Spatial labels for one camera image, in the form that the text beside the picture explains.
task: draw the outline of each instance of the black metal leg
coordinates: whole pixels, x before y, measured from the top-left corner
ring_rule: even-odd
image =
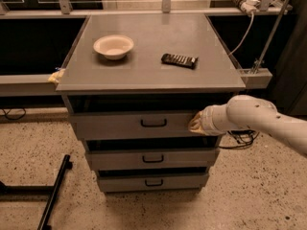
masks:
[[[64,178],[65,171],[73,168],[73,163],[69,161],[69,158],[70,158],[70,155],[65,155],[64,158],[63,158],[63,161],[61,163],[59,173],[58,173],[58,176],[57,176],[57,180],[56,180],[55,185],[53,187],[54,190],[51,193],[51,195],[49,196],[47,205],[45,207],[44,213],[41,217],[41,220],[40,220],[40,223],[39,223],[37,230],[51,229],[51,227],[48,226],[47,224],[48,224],[48,220],[49,220],[49,217],[51,215],[52,209],[53,209],[55,202],[57,200],[57,195],[58,195],[58,192],[59,192],[60,184],[61,184],[61,182]]]

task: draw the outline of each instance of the gray tabletop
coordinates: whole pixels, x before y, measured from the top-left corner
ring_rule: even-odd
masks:
[[[126,35],[134,48],[112,61],[93,50],[105,35]],[[161,63],[164,53],[198,57],[195,70]],[[92,15],[58,91],[222,92],[245,88],[203,14]]]

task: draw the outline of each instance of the speckled floor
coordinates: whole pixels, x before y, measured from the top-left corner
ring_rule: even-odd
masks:
[[[101,193],[64,108],[28,109],[19,122],[0,117],[0,180],[53,185],[64,154],[66,173],[52,229],[278,229],[307,225],[307,160],[261,134],[250,149],[222,149],[202,190]],[[232,145],[225,136],[222,145]],[[0,197],[0,229],[37,229],[44,198]]]

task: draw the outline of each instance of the gray drawer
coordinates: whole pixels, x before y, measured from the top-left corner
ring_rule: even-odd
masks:
[[[117,141],[87,141],[91,170],[207,167],[219,150],[217,137],[180,137]]]
[[[199,136],[188,130],[193,111],[71,116],[79,140]]]
[[[192,171],[177,173],[157,173],[141,176],[99,176],[99,188],[105,193],[151,191],[166,189],[199,189],[209,177],[207,168],[195,168]]]

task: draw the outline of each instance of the black metal stand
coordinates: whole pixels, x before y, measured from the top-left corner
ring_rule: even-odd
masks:
[[[60,184],[64,178],[66,170],[73,168],[73,163],[69,161],[70,155],[65,155],[54,186],[6,186],[0,181],[0,195],[49,195],[44,213],[41,217],[37,230],[50,230],[51,226],[48,225],[49,217],[51,216],[53,207],[57,200]]]

